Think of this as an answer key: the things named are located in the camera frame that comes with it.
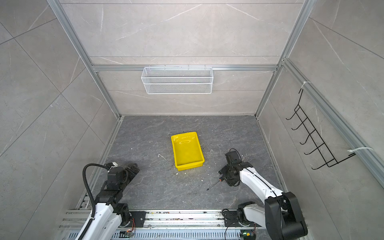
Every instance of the wire basket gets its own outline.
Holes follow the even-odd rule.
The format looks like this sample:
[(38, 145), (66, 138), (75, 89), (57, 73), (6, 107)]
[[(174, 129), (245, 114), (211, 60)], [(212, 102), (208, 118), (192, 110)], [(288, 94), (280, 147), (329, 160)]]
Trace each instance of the wire basket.
[(211, 93), (210, 67), (146, 67), (141, 75), (148, 94)]

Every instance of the zip tie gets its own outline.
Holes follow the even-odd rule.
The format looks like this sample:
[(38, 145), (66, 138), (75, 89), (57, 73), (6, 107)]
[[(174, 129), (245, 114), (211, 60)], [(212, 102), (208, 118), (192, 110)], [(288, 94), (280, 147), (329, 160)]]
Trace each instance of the zip tie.
[(304, 87), (304, 84), (306, 84), (306, 83), (310, 83), (310, 82), (305, 82), (305, 81), (304, 81), (304, 82), (303, 82), (303, 85), (301, 86), (301, 88), (303, 88), (303, 87)]
[(348, 152), (354, 152), (354, 151), (357, 151), (357, 150), (360, 150), (360, 149), (370, 149), (370, 150), (373, 150), (373, 148), (371, 148), (371, 147), (358, 147), (358, 148), (350, 149), (350, 150), (347, 150), (347, 151)]

